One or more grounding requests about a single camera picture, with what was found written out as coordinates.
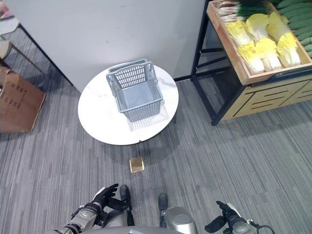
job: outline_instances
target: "black glove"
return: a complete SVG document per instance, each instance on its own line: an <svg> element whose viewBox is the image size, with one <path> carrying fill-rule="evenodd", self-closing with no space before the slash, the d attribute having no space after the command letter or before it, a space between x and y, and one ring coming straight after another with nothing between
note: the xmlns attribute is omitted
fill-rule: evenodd
<svg viewBox="0 0 312 234"><path fill-rule="evenodd" d="M102 192L95 196L92 202L97 202L101 205L102 209L109 203L109 198L114 197L117 191L118 184L113 184L112 186L105 188Z"/></svg>

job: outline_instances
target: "white partition wall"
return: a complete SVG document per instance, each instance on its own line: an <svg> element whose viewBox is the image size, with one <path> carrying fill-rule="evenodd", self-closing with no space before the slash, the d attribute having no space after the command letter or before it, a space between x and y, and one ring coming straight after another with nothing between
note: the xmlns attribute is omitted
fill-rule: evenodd
<svg viewBox="0 0 312 234"><path fill-rule="evenodd" d="M100 71L146 58L189 75L204 0L5 0L50 59L82 91Z"/></svg>

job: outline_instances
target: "chair leg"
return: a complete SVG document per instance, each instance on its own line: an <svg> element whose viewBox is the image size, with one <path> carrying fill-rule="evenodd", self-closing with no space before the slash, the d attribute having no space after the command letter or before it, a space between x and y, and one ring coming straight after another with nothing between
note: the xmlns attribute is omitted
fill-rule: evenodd
<svg viewBox="0 0 312 234"><path fill-rule="evenodd" d="M40 68L38 68L25 54L23 54L18 48L16 48L15 45L12 44L12 47L21 55L23 55L23 57L27 59L34 67L36 67L42 74L45 75L45 73Z"/></svg>

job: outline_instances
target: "wooden panel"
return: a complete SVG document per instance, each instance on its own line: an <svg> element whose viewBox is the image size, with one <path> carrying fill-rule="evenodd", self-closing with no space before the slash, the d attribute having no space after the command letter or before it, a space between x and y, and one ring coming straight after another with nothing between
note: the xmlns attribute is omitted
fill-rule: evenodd
<svg viewBox="0 0 312 234"><path fill-rule="evenodd" d="M235 116L239 109L252 97L252 95L253 93L246 94L246 92L244 91L234 102L231 108L227 111L222 120L233 118L233 116Z"/></svg>
<svg viewBox="0 0 312 234"><path fill-rule="evenodd" d="M307 101L312 99L312 81L303 86L300 90L298 90L294 95L292 95L285 102L280 104L280 106L287 106L294 103Z"/></svg>
<svg viewBox="0 0 312 234"><path fill-rule="evenodd" d="M297 51L298 51L298 54L299 54L300 59L301 59L301 65L289 67L289 68L282 68L282 69L278 69L278 70L270 71L270 72L263 72L261 74L251 75L248 68L246 67L242 57L239 55L234 41L232 40L230 34L226 30L225 25L223 24L218 12L217 12L216 6L218 5L219 2L221 2L221 0L215 0L215 1L209 2L208 8L207 8L207 14L210 18L210 21L212 22L212 24L214 26L214 29L216 30L216 32L217 32L217 34L221 40L221 43L222 43L232 65L233 65L233 67L237 73L237 76L238 76L240 82L243 85L252 84L252 83L267 80L271 76L273 76L274 74L277 74L280 72L285 72L285 71L289 71L289 70L307 67L307 66L312 65L311 58L308 56L308 54L304 50L303 46L300 44L300 42L296 38L296 42L298 45ZM270 3L268 4L268 8L271 9L272 11L276 11L274 6Z"/></svg>
<svg viewBox="0 0 312 234"><path fill-rule="evenodd" d="M279 86L263 91L258 91L243 105L234 117L249 115L279 107L281 103L296 93L309 81L302 81L289 85Z"/></svg>
<svg viewBox="0 0 312 234"><path fill-rule="evenodd" d="M312 91L309 91L312 90L311 79L312 75L308 75L257 87L248 86L230 107L222 120L308 100L312 98L312 95L300 97L303 95L296 95L296 93L300 91L299 94L302 92L305 95L312 94Z"/></svg>

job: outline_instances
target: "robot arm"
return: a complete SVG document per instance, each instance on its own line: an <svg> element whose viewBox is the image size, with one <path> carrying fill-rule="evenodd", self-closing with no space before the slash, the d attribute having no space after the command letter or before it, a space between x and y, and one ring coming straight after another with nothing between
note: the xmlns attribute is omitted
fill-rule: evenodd
<svg viewBox="0 0 312 234"><path fill-rule="evenodd" d="M113 198L117 187L118 184L114 184L108 188L102 188L92 202L81 206L72 214L69 223L45 234L79 234L91 230L94 225L103 226L107 218L107 213L103 210L104 207L108 206L116 210L125 210L128 207L124 202Z"/></svg>
<svg viewBox="0 0 312 234"><path fill-rule="evenodd" d="M252 226L257 229L268 228L275 234L274 230L268 225L259 225L254 223L251 219L244 220L237 209L231 204L224 204L221 201L216 202L222 210L222 215L215 218L210 224L205 227L205 230L209 233L215 233L219 231L226 223L229 227L223 231L224 234L254 234Z"/></svg>

